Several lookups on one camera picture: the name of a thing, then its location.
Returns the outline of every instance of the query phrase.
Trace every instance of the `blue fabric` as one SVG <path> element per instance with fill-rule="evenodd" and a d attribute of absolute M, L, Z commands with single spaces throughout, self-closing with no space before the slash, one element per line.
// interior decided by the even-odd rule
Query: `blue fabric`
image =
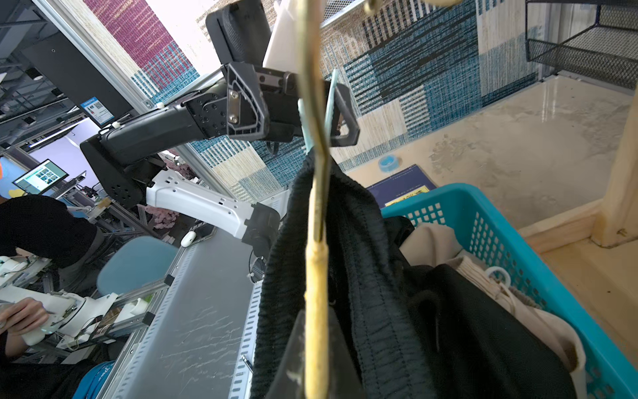
<path fill-rule="evenodd" d="M 127 242 L 100 271 L 98 291 L 124 294 L 159 280 L 177 255 L 177 248 L 153 237 L 137 237 Z"/>
<path fill-rule="evenodd" d="M 107 381 L 108 375 L 111 374 L 114 364 L 115 361 L 107 361 L 90 369 L 80 381 L 73 399 L 95 399 L 102 385 Z"/>

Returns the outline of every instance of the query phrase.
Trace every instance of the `laundry basket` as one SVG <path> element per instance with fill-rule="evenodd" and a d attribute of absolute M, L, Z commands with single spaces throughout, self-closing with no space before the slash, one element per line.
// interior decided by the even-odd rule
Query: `laundry basket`
<path fill-rule="evenodd" d="M 568 321 L 587 355 L 589 399 L 638 396 L 638 372 L 478 188 L 449 184 L 383 208 L 382 215 L 452 227 L 463 248 L 505 268 L 513 286 Z"/>

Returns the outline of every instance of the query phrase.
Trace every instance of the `black clothing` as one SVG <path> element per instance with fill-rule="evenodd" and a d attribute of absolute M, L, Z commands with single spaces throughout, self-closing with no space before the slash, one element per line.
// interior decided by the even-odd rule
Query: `black clothing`
<path fill-rule="evenodd" d="M 575 398 L 560 358 L 448 265 L 404 270 L 441 398 Z"/>
<path fill-rule="evenodd" d="M 0 255 L 14 256 L 19 247 L 70 266 L 89 250 L 97 227 L 74 218 L 63 202 L 45 195 L 26 195 L 0 204 Z"/>
<path fill-rule="evenodd" d="M 95 366 L 85 359 L 75 365 L 9 363 L 7 332 L 0 335 L 0 399 L 71 399 L 82 377 Z"/>
<path fill-rule="evenodd" d="M 286 220 L 262 285 L 252 398 L 274 380 L 299 310 L 304 308 L 308 200 L 313 153 L 297 174 Z M 432 398 L 434 387 L 400 288 L 407 262 L 389 235 L 375 198 L 333 162 L 327 209 L 329 299 L 367 397 Z"/>

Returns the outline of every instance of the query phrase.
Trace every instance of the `white computer mouse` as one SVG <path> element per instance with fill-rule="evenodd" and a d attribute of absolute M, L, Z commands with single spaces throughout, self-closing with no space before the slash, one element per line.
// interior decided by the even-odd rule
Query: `white computer mouse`
<path fill-rule="evenodd" d="M 188 233 L 186 233 L 184 238 L 182 238 L 181 244 L 185 248 L 185 247 L 189 246 L 190 244 L 192 244 L 193 241 L 195 241 L 196 238 L 197 238 L 197 234 L 195 234 L 194 231 L 189 231 Z"/>

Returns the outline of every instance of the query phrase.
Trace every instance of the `gray workbench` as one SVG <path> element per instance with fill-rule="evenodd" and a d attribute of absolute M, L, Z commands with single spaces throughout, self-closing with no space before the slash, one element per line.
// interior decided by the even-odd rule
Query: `gray workbench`
<path fill-rule="evenodd" d="M 100 396 L 228 397 L 253 291 L 246 277 L 251 250 L 217 230 L 180 252 L 155 319 L 131 335 Z"/>

